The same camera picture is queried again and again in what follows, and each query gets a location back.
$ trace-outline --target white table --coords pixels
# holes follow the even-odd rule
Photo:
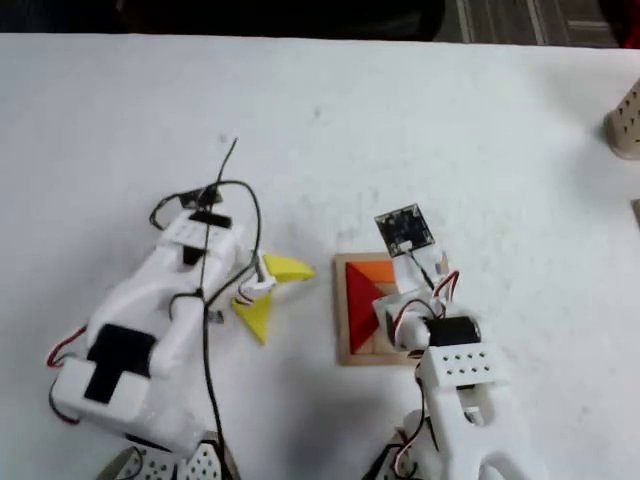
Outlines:
[[[629,51],[0,36],[0,477],[92,478],[126,444],[57,421],[43,357],[146,256],[155,201],[210,181],[238,135],[227,176],[256,189],[264,247],[318,269],[266,347],[213,331],[245,479],[359,478],[418,408],[411,369],[336,365],[330,270],[382,250],[372,217],[412,202],[512,360],[552,478],[635,478],[640,164],[597,131],[639,72]]]

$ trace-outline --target orange tangram piece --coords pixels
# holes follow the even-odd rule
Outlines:
[[[371,283],[395,283],[391,260],[377,260],[372,262],[349,262]]]

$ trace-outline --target yellow triangle piece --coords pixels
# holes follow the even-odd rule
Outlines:
[[[234,298],[231,305],[255,336],[258,337],[260,343],[263,345],[267,343],[267,324],[269,323],[269,311],[271,310],[271,295],[256,300],[251,306],[242,305]]]
[[[316,272],[304,263],[289,257],[278,257],[265,254],[262,256],[269,273],[276,277],[279,283],[308,280],[316,275]]]

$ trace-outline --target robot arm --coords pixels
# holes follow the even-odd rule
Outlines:
[[[248,251],[241,226],[203,213],[183,211],[140,269],[111,292],[87,325],[86,359],[65,359],[52,389],[65,412],[183,456],[205,433],[176,397],[202,331],[202,298],[225,283]],[[196,297],[201,274],[203,295]]]
[[[544,480],[510,394],[506,361],[475,315],[453,302],[459,273],[448,272],[417,205],[376,222],[398,293],[374,301],[374,310],[394,347],[420,358],[415,376],[423,405],[405,419],[402,431],[413,433],[365,478]]]

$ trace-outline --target tangram puzzle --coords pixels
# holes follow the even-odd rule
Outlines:
[[[378,328],[372,302],[395,292],[386,253],[345,253],[334,258],[338,360],[342,365],[415,365],[396,352]]]

